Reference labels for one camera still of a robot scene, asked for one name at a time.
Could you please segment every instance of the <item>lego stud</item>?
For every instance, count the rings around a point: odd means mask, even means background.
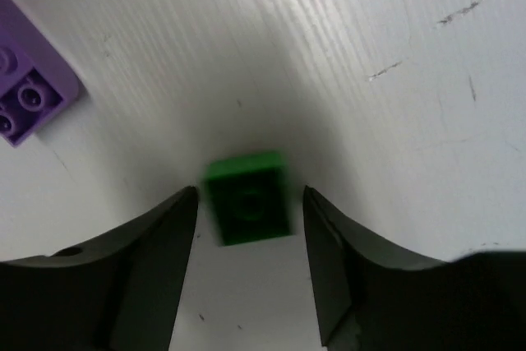
[[[7,47],[0,47],[0,76],[13,73],[18,66],[16,55]]]
[[[248,189],[233,194],[233,213],[243,221],[257,221],[265,214],[265,192]]]
[[[57,95],[45,83],[27,81],[18,90],[18,102],[31,112],[38,112],[57,102]]]
[[[24,128],[24,123],[21,120],[24,118],[20,115],[16,111],[0,110],[0,135],[10,137],[21,132]]]

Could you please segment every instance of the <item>green lego brick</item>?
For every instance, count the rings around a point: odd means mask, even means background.
[[[206,170],[204,185],[224,245],[292,233],[286,164],[280,153],[214,162]]]

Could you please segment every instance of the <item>white corrugated surface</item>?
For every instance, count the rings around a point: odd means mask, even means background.
[[[404,247],[526,245],[526,0],[16,2],[88,95],[0,144],[2,260],[92,238],[212,159],[269,148]]]

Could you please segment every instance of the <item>purple block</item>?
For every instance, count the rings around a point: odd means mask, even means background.
[[[0,135],[19,145],[78,94],[64,59],[12,0],[0,0]]]

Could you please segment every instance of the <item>toy brick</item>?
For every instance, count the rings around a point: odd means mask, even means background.
[[[279,153],[214,162],[204,184],[224,245],[291,234],[286,165]]]
[[[73,70],[12,0],[0,0],[0,135],[19,145],[78,94]]]

